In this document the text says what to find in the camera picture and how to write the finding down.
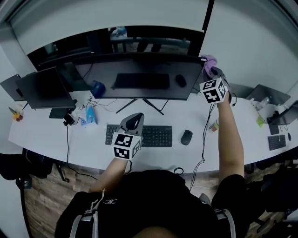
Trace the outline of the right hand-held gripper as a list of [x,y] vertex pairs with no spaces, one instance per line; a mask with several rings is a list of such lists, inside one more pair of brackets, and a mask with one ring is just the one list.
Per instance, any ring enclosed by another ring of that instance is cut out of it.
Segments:
[[224,102],[226,95],[231,103],[231,87],[223,71],[217,67],[212,67],[207,73],[202,70],[203,81],[200,83],[200,92],[209,104],[218,104]]

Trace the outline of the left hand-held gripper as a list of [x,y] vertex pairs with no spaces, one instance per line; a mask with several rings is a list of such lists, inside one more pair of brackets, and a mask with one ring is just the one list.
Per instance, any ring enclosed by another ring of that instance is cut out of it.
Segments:
[[144,114],[135,113],[124,118],[118,131],[113,134],[113,154],[115,158],[131,161],[142,146]]

